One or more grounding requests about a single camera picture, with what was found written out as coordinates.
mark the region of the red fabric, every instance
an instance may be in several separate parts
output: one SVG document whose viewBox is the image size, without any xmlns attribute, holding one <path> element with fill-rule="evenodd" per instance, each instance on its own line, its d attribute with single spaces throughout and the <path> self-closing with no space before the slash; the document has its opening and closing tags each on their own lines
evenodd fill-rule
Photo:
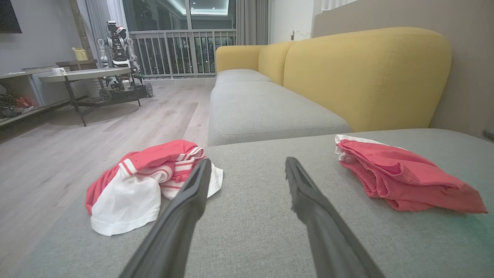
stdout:
<svg viewBox="0 0 494 278">
<path fill-rule="evenodd" d="M 477 190 L 420 155 L 346 139 L 338 146 L 347 156 L 340 164 L 360 179 L 367 196 L 383 198 L 395 210 L 422 211 L 437 206 L 487 213 Z"/>
<path fill-rule="evenodd" d="M 163 165 L 169 166 L 173 171 L 175 167 L 175 161 L 178 160 L 179 156 L 181 154 L 189 153 L 191 150 L 193 150 L 196 147 L 197 145 L 192 142 L 188 142 L 185 140 L 174 140 L 161 145 L 149 147 L 143 151 L 130 152 L 126 154 L 119 161 L 119 163 L 122 162 L 122 165 L 124 166 L 126 172 L 129 175 L 133 175 L 135 173 L 132 173 L 129 170 L 128 165 L 123 163 L 123 161 L 126 159 L 129 159 L 132 162 L 132 165 L 137 170 L 136 174 L 138 175 L 149 175 L 149 173 L 152 172 L 153 168 L 157 168 Z M 193 166 L 195 166 L 198 163 L 198 161 L 199 159 L 195 160 L 193 162 Z M 91 184 L 91 186 L 87 189 L 85 205 L 89 215 L 91 215 L 91 208 L 98 200 L 99 196 L 101 195 L 101 192 L 103 192 L 106 185 L 108 185 L 108 183 L 117 174 L 120 168 L 119 163 L 117 163 L 112 169 L 105 171 L 100 176 L 100 178 L 97 181 L 95 181 L 93 184 Z M 192 172 L 192 169 L 183 170 L 183 171 L 173 171 L 173 173 L 171 173 L 172 174 L 171 179 L 175 182 L 185 181 L 187 180 L 189 174 Z"/>
</svg>

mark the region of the gray wall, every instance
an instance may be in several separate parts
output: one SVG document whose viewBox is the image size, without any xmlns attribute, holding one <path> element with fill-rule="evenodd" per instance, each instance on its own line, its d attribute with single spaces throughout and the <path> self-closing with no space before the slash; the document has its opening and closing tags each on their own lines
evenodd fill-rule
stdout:
<svg viewBox="0 0 494 278">
<path fill-rule="evenodd" d="M 317 15 L 313 36 L 402 26 L 444 35 L 453 63 L 431 127 L 480 137 L 494 117 L 493 13 L 493 0 L 358 0 Z"/>
<path fill-rule="evenodd" d="M 81 41 L 67 0 L 11 0 L 22 34 L 0 34 L 0 74 L 75 60 Z"/>
</svg>

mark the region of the folded red garment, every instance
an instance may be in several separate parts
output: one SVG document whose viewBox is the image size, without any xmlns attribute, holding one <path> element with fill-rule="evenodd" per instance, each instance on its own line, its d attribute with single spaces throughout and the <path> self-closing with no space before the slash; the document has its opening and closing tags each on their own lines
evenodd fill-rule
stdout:
<svg viewBox="0 0 494 278">
<path fill-rule="evenodd" d="M 418 154 L 370 139 L 337 135 L 335 140 L 340 164 L 360 179 L 370 198 L 383 198 L 398 211 L 437 206 L 487 213 L 477 190 Z"/>
</svg>

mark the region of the television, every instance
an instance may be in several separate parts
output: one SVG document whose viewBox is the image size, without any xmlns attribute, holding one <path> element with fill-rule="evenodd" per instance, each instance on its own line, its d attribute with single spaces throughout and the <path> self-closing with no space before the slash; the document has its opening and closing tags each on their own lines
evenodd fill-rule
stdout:
<svg viewBox="0 0 494 278">
<path fill-rule="evenodd" d="M 0 0 L 0 33 L 22 33 L 10 0 Z"/>
</svg>

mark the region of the clothing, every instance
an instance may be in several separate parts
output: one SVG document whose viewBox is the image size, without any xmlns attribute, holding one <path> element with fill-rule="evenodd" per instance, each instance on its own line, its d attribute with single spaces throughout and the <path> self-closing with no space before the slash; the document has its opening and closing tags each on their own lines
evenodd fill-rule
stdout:
<svg viewBox="0 0 494 278">
<path fill-rule="evenodd" d="M 411 151 L 369 139 L 336 135 L 340 164 L 352 170 L 370 198 L 398 211 L 443 207 L 487 213 L 477 190 Z"/>
<path fill-rule="evenodd" d="M 173 199 L 205 152 L 196 144 L 175 140 L 124 156 L 87 189 L 91 227 L 102 235 L 131 231 L 156 220 L 161 193 Z M 207 196 L 218 192 L 223 170 L 211 164 Z"/>
</svg>

